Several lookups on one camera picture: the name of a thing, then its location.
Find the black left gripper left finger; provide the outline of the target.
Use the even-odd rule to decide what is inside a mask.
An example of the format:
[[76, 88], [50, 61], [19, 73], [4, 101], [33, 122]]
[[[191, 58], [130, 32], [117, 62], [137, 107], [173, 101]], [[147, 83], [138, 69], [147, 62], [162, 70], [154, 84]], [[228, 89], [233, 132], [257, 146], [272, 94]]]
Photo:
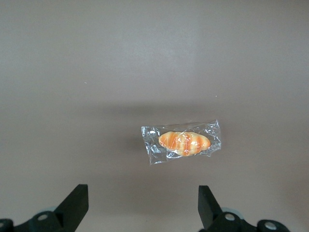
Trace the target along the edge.
[[35, 214], [14, 225], [9, 218], [0, 220], [2, 232], [74, 232], [88, 211], [88, 185], [79, 184], [54, 210]]

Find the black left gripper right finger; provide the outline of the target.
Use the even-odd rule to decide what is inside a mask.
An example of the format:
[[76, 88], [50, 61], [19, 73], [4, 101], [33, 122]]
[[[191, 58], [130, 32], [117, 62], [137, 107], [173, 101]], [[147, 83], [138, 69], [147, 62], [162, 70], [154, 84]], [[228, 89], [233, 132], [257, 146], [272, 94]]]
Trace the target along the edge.
[[249, 224], [234, 209], [222, 208], [208, 186], [198, 188], [198, 213], [203, 224], [202, 232], [288, 232], [282, 223], [263, 219]]

